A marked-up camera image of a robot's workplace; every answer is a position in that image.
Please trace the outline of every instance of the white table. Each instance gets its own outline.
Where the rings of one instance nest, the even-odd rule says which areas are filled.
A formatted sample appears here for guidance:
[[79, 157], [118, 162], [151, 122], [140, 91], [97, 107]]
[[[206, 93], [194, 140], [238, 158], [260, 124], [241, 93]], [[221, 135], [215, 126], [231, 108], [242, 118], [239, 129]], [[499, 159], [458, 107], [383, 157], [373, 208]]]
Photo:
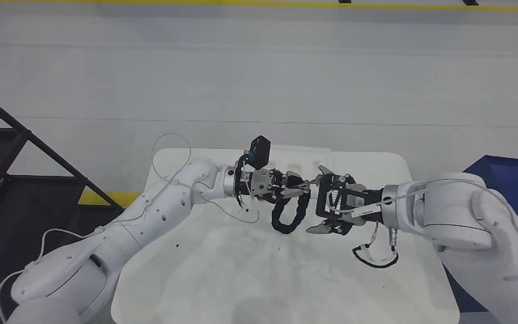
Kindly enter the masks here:
[[[234, 164], [240, 150], [195, 149], [220, 164]], [[185, 149], [155, 156], [160, 173], [173, 173]], [[310, 147], [273, 147], [270, 167], [305, 178], [324, 164], [350, 173], [372, 189], [410, 181], [406, 162], [392, 153], [331, 152]], [[158, 177], [150, 172], [147, 185]], [[242, 215], [233, 199], [219, 200]], [[285, 209], [285, 223], [296, 202]], [[272, 229], [272, 206], [260, 203], [261, 220], [244, 224], [215, 206], [197, 206], [180, 226], [147, 246], [125, 266], [113, 299], [112, 316], [130, 323], [458, 323], [459, 311], [440, 260], [431, 245], [400, 233], [400, 261], [376, 270], [355, 259], [351, 249], [368, 242], [373, 224], [342, 237], [310, 235], [318, 224], [315, 201], [290, 235]], [[388, 254], [388, 234], [380, 227], [374, 254]]]

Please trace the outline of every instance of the yellow floor line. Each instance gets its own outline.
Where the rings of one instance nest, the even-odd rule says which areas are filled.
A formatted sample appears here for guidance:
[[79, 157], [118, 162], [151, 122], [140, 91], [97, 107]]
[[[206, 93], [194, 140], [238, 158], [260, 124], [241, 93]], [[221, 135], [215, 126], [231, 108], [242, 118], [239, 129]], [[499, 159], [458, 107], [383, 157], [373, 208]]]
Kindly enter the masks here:
[[418, 11], [498, 11], [518, 12], [518, 6], [463, 6], [337, 2], [276, 2], [247, 0], [0, 0], [0, 2], [95, 3], [121, 5], [226, 5], [226, 6], [294, 6], [306, 8], [381, 9]]
[[[123, 207], [128, 207], [140, 195], [138, 192], [125, 191], [107, 191], [106, 194], [115, 200], [116, 203]], [[105, 202], [99, 195], [93, 191], [85, 191], [79, 199], [79, 205], [101, 205], [107, 206], [109, 203]]]

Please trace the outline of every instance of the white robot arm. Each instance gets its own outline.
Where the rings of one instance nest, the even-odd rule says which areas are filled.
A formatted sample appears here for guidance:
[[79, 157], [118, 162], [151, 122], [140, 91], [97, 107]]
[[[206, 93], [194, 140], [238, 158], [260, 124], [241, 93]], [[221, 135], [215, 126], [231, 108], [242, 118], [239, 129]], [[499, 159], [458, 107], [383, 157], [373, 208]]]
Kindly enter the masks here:
[[122, 267], [136, 253], [187, 218], [194, 204], [235, 197], [234, 172], [230, 166], [193, 160], [171, 183], [161, 181], [144, 192], [94, 235], [27, 265], [11, 289], [19, 307], [8, 323], [88, 322], [104, 307]]
[[[327, 220], [308, 232], [346, 235], [353, 225], [374, 221], [389, 229], [393, 251], [398, 230], [423, 237], [467, 293], [502, 323], [516, 323], [518, 220], [500, 193], [467, 173], [387, 185], [382, 190], [366, 190], [354, 182], [349, 175], [322, 177], [325, 194], [319, 192], [319, 200], [324, 197], [321, 215]], [[342, 199], [327, 198], [333, 189]]]

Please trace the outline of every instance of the white wire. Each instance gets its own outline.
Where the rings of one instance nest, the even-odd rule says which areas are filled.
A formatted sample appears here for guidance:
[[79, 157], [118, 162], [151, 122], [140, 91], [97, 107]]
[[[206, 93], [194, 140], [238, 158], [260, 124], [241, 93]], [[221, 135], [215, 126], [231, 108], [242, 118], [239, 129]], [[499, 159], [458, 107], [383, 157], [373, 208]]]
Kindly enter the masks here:
[[[484, 185], [481, 185], [480, 183], [478, 183], [476, 181], [473, 181], [473, 180], [455, 179], [455, 178], [437, 179], [437, 180], [434, 180], [434, 181], [449, 181], [449, 182], [442, 183], [442, 184], [440, 184], [440, 185], [438, 185], [436, 187], [433, 187], [433, 188], [425, 188], [425, 189], [416, 190], [416, 191], [411, 192], [409, 194], [403, 194], [401, 196], [397, 196], [397, 197], [394, 197], [394, 198], [391, 198], [391, 199], [383, 200], [381, 202], [376, 202], [376, 203], [372, 203], [370, 205], [365, 205], [364, 207], [366, 207], [366, 206], [370, 206], [370, 207], [381, 206], [381, 205], [384, 205], [386, 203], [395, 202], [396, 200], [399, 200], [399, 199], [413, 197], [413, 196], [415, 196], [417, 194], [424, 194], [428, 190], [437, 189], [437, 188], [443, 187], [445, 185], [451, 185], [453, 183], [462, 182], [462, 183], [467, 183], [467, 184], [470, 184], [470, 185], [474, 185], [474, 186], [476, 186], [476, 187], [486, 191], [487, 193], [491, 194], [493, 197], [497, 198], [499, 200], [499, 202], [506, 207], [507, 211], [509, 212], [509, 215], [511, 216], [511, 221], [512, 221], [513, 225], [518, 230], [518, 223], [517, 223], [516, 217], [514, 217], [514, 211], [512, 210], [511, 205], [509, 205], [509, 203], [504, 198], [502, 198], [499, 195], [495, 194], [493, 191], [487, 189]], [[339, 210], [337, 208], [331, 207], [330, 204], [329, 204], [329, 200], [327, 201], [327, 206], [329, 207], [329, 209], [331, 211], [335, 211], [335, 212], [340, 213], [340, 214], [351, 214], [351, 213], [355, 212], [356, 210], [358, 210], [359, 208], [362, 208], [362, 207], [359, 207], [359, 208], [354, 208], [354, 209]]]
[[[154, 162], [154, 159], [153, 159], [153, 156], [154, 156], [154, 153], [155, 153], [155, 145], [157, 144], [157, 142], [158, 142], [162, 137], [164, 137], [164, 136], [166, 136], [166, 135], [170, 135], [170, 134], [177, 135], [177, 136], [180, 136], [181, 138], [183, 138], [183, 140], [185, 141], [185, 143], [187, 143], [187, 146], [188, 146], [188, 148], [189, 148], [189, 157], [188, 157], [188, 158], [187, 158], [187, 160], [185, 161], [184, 165], [182, 165], [182, 166], [181, 166], [181, 168], [179, 168], [179, 169], [178, 169], [178, 171], [176, 171], [176, 172], [172, 175], [172, 177], [171, 177], [171, 178], [167, 179], [166, 177], [163, 177], [162, 175], [160, 175], [160, 173], [159, 173], [159, 172], [158, 172], [158, 170], [156, 169], [156, 167], [155, 167], [155, 162]], [[155, 140], [155, 142], [153, 143], [153, 148], [151, 149], [151, 167], [153, 168], [153, 171], [155, 171], [156, 175], [157, 175], [160, 179], [162, 179], [162, 180], [166, 181], [166, 182], [167, 182], [167, 184], [166, 184], [166, 185], [165, 185], [165, 186], [164, 186], [164, 187], [163, 187], [163, 188], [162, 188], [162, 189], [157, 193], [157, 195], [156, 195], [156, 196], [154, 196], [154, 197], [151, 199], [151, 202], [153, 202], [153, 200], [154, 200], [155, 198], [157, 198], [157, 197], [159, 196], [159, 194], [161, 194], [161, 193], [165, 190], [165, 188], [167, 188], [167, 187], [168, 187], [168, 185], [175, 185], [174, 183], [172, 183], [172, 180], [173, 180], [173, 179], [176, 177], [176, 175], [177, 175], [178, 173], [180, 173], [180, 171], [181, 171], [181, 170], [183, 170], [183, 168], [185, 168], [185, 166], [189, 163], [189, 161], [191, 160], [192, 151], [193, 151], [193, 150], [192, 150], [192, 147], [191, 147], [191, 143], [190, 143], [190, 142], [189, 142], [189, 140], [188, 140], [188, 139], [186, 139], [182, 134], [178, 134], [178, 133], [166, 133], [166, 134], [163, 134], [162, 136], [158, 137], [158, 138]], [[224, 212], [225, 214], [229, 215], [229, 216], [230, 216], [231, 218], [233, 218], [234, 220], [239, 220], [239, 221], [241, 221], [241, 222], [243, 222], [243, 223], [247, 223], [247, 224], [255, 224], [255, 223], [257, 223], [257, 221], [259, 221], [259, 218], [260, 218], [260, 216], [259, 216], [259, 210], [257, 210], [257, 218], [256, 218], [254, 221], [242, 220], [242, 219], [241, 219], [241, 218], [239, 218], [239, 217], [235, 217], [234, 215], [232, 215], [232, 214], [231, 214], [231, 213], [229, 213], [228, 211], [225, 211], [225, 209], [224, 209], [223, 207], [221, 207], [219, 204], [217, 204], [216, 202], [213, 202], [213, 201], [211, 201], [211, 200], [206, 199], [205, 197], [203, 197], [203, 195], [202, 195], [202, 194], [200, 194], [197, 190], [195, 190], [192, 186], [190, 186], [190, 185], [186, 185], [185, 183], [178, 183], [177, 185], [182, 185], [182, 186], [184, 186], [184, 187], [186, 187], [186, 188], [189, 188], [190, 190], [192, 190], [193, 192], [195, 192], [196, 194], [198, 194], [198, 195], [200, 196], [200, 198], [201, 198], [201, 199], [205, 200], [207, 203], [211, 203], [211, 204], [213, 204], [213, 205], [217, 206], [217, 207], [218, 207], [222, 212]], [[135, 218], [133, 218], [133, 219], [131, 219], [131, 220], [122, 220], [122, 221], [124, 221], [124, 222], [129, 222], [129, 221], [132, 221], [132, 220], [137, 220], [137, 219], [141, 218], [141, 217], [144, 215], [144, 212], [145, 212], [145, 211], [147, 211], [147, 208], [146, 208], [146, 209], [144, 209], [144, 210], [142, 211], [142, 214], [141, 214], [141, 215], [139, 215], [138, 217], [135, 217]]]
[[[79, 235], [79, 234], [76, 234], [74, 232], [71, 232], [71, 231], [67, 231], [65, 229], [61, 229], [61, 228], [51, 228], [51, 229], [48, 229], [46, 230], [44, 233], [43, 233], [43, 236], [41, 237], [41, 248], [40, 248], [40, 254], [38, 255], [38, 258], [36, 259], [36, 261], [34, 262], [38, 262], [41, 260], [41, 258], [43, 258], [43, 253], [45, 251], [45, 238], [47, 237], [47, 234], [49, 234], [50, 232], [63, 232], [63, 233], [67, 233], [67, 234], [70, 234], [70, 235], [73, 235], [75, 237], [78, 237], [78, 238], [87, 238], [87, 237], [90, 237], [92, 235], [94, 235], [96, 232], [91, 232], [90, 234], [88, 235]], [[17, 274], [20, 274], [22, 272], [24, 272], [25, 269], [22, 269], [22, 270], [18, 270], [16, 272], [13, 272], [11, 273], [10, 275], [8, 275], [3, 281], [2, 283], [0, 283], [0, 293], [2, 293], [2, 287], [4, 285], [4, 283], [10, 278], [12, 277], [13, 275], [17, 275]], [[3, 310], [2, 310], [2, 306], [0, 305], [0, 318], [2, 319], [2, 322], [3, 323], [7, 323], [6, 321], [6, 318], [3, 314]]]
[[51, 229], [48, 229], [46, 230], [44, 233], [43, 233], [43, 236], [41, 237], [41, 249], [40, 249], [40, 255], [38, 255], [38, 258], [36, 259], [35, 262], [38, 262], [40, 261], [41, 258], [43, 258], [43, 253], [45, 251], [45, 238], [47, 237], [47, 234], [49, 234], [50, 232], [64, 232], [64, 233], [67, 233], [67, 234], [70, 234], [70, 235], [73, 235], [75, 237], [78, 237], [78, 238], [87, 238], [87, 237], [91, 237], [92, 235], [96, 234], [96, 232], [91, 232], [90, 234], [88, 235], [84, 235], [84, 236], [81, 236], [79, 234], [76, 234], [74, 232], [71, 232], [71, 231], [67, 231], [65, 229], [60, 229], [60, 228], [51, 228]]
[[[10, 275], [8, 275], [6, 278], [4, 278], [4, 280], [2, 280], [2, 282], [0, 283], [0, 292], [2, 292], [2, 287], [3, 285], [7, 282], [7, 280], [9, 280], [10, 277], [14, 276], [14, 275], [17, 275], [17, 274], [20, 274], [24, 271], [25, 269], [22, 269], [22, 270], [18, 270], [16, 272], [13, 272], [11, 273]], [[3, 314], [3, 310], [2, 310], [2, 306], [0, 305], [0, 319], [2, 319], [2, 323], [7, 323], [7, 320], [6, 320], [6, 317], [4, 316]]]
[[259, 211], [257, 211], [257, 218], [255, 220], [242, 220], [241, 218], [239, 217], [235, 217], [233, 214], [229, 213], [228, 211], [225, 211], [223, 209], [223, 207], [221, 207], [219, 204], [217, 204], [216, 202], [213, 202], [209, 199], [206, 199], [205, 197], [203, 197], [202, 194], [200, 194], [199, 192], [197, 192], [193, 187], [191, 187], [190, 185], [186, 185], [185, 183], [179, 183], [178, 185], [182, 185], [186, 188], [189, 188], [191, 189], [193, 192], [197, 193], [198, 196], [200, 196], [201, 199], [205, 200], [207, 203], [211, 203], [213, 205], [215, 205], [217, 208], [219, 208], [222, 212], [224, 212], [225, 214], [229, 215], [231, 218], [233, 218], [234, 220], [239, 220], [240, 222], [243, 222], [243, 223], [247, 223], [247, 224], [255, 224], [259, 221], [259, 218], [260, 218], [260, 215], [259, 215]]

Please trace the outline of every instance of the gray floor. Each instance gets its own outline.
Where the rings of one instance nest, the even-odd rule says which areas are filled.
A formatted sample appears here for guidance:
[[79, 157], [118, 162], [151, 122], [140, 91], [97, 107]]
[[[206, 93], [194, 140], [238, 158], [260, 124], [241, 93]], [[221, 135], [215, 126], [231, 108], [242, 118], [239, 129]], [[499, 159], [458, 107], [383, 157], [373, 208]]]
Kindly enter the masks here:
[[[0, 105], [106, 190], [141, 190], [151, 144], [168, 131], [195, 147], [247, 147], [263, 134], [392, 151], [418, 179], [518, 156], [514, 15], [0, 9]], [[22, 157], [12, 172], [58, 173], [36, 150]]]

